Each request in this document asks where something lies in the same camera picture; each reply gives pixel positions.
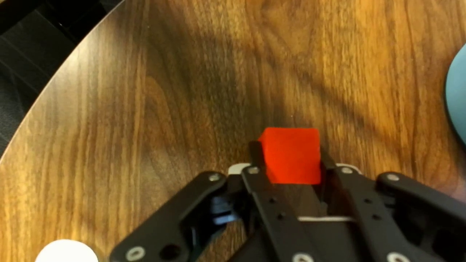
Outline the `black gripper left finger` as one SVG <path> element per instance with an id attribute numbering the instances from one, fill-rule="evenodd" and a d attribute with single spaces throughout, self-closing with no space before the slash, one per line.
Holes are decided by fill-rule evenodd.
<path id="1" fill-rule="evenodd" d="M 282 192 L 257 166 L 203 172 L 111 252 L 110 262 L 194 262 L 231 222 L 242 221 L 256 252 L 276 262 L 312 253 Z"/>

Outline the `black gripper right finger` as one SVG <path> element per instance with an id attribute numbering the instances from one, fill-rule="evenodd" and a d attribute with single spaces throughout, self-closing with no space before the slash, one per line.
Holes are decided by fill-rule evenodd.
<path id="1" fill-rule="evenodd" d="M 320 198 L 356 222 L 375 262 L 466 262 L 466 205 L 403 173 L 325 167 Z"/>

